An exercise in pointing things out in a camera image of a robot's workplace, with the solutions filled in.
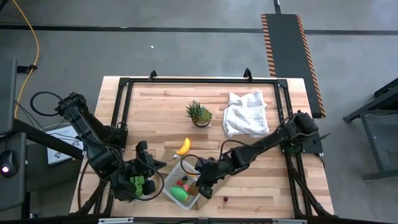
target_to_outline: white paper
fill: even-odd
[[[67,126],[64,128],[59,128],[56,130],[51,130],[47,131],[47,134],[51,134],[52,136],[56,138],[60,138],[62,141],[71,144],[72,146],[75,146],[81,150],[83,150],[83,143],[77,139],[74,139],[77,136],[77,133],[75,129],[72,126]],[[71,157],[68,155],[65,155],[61,152],[57,152],[51,148],[47,148],[47,163],[50,165],[57,164],[59,162],[65,161],[67,159],[70,159]]]

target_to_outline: succulent plant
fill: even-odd
[[[200,106],[197,101],[192,101],[189,106],[187,106],[188,117],[192,119],[195,124],[207,124],[211,121],[213,116],[210,111],[208,111],[204,106]]]

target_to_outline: yellow cable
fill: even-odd
[[[33,65],[36,65],[37,60],[39,59],[39,52],[40,52],[39,41],[37,41],[36,33],[35,33],[35,31],[33,30],[32,26],[30,25],[30,22],[27,20],[27,18],[26,18],[26,16],[25,16],[24,12],[23,12],[22,9],[20,9],[20,7],[18,6],[18,3],[17,3],[15,0],[12,0],[12,1],[14,2],[15,6],[18,8],[19,12],[20,12],[20,13],[22,14],[22,16],[24,17],[24,19],[25,19],[27,25],[29,26],[30,30],[31,30],[32,33],[33,33],[33,36],[35,37],[36,49],[37,49],[37,51],[36,51],[35,62],[33,63]],[[26,85],[27,81],[29,80],[30,76],[33,74],[33,71],[34,71],[34,69],[31,68],[31,69],[30,69],[30,72],[29,72],[29,74],[28,74],[28,76],[25,78],[24,84],[22,84],[21,90],[19,91],[19,94],[18,94],[18,99],[17,99],[17,102],[18,102],[18,103],[19,103],[19,100],[21,99],[22,93],[24,92],[25,85]],[[18,104],[17,104],[17,106],[15,107],[15,114],[14,114],[15,118],[18,117],[18,109],[19,109],[19,107],[18,107]]]

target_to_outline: small pot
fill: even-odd
[[[209,122],[207,122],[206,124],[196,124],[195,122],[192,121],[192,123],[199,128],[204,128],[206,126],[208,126],[210,124],[211,120]]]

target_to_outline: green object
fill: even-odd
[[[189,197],[189,194],[181,187],[171,187],[170,193],[173,195],[175,199],[182,202],[186,202]]]
[[[144,176],[130,177],[130,182],[136,186],[136,196],[142,195],[142,185],[144,184]]]
[[[211,121],[213,116],[210,111],[208,111],[204,106],[200,106],[197,101],[192,101],[189,106],[187,106],[188,117],[192,119],[195,124],[207,124]]]

